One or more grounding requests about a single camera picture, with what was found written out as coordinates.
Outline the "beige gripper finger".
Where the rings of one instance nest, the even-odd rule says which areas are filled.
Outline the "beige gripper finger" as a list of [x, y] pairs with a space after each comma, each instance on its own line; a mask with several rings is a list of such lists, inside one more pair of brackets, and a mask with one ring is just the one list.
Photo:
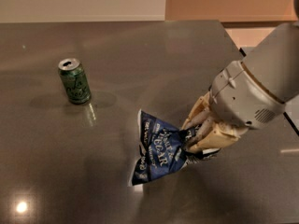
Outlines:
[[181, 129], [187, 130], [200, 125], [201, 130], [210, 130], [213, 124], [213, 115], [210, 108], [210, 93], [200, 96], [185, 119]]
[[206, 149], [228, 147], [237, 142], [248, 130], [248, 127], [236, 127], [224, 121], [216, 122], [208, 119], [196, 136], [186, 144], [185, 149], [190, 153], [199, 153]]

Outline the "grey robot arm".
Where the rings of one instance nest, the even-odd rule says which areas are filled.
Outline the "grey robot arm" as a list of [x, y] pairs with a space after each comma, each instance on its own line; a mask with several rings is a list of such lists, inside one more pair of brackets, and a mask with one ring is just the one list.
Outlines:
[[280, 24], [257, 47], [233, 61], [194, 104], [182, 128], [199, 130], [190, 153], [228, 147], [249, 130], [264, 128], [299, 94], [299, 23]]

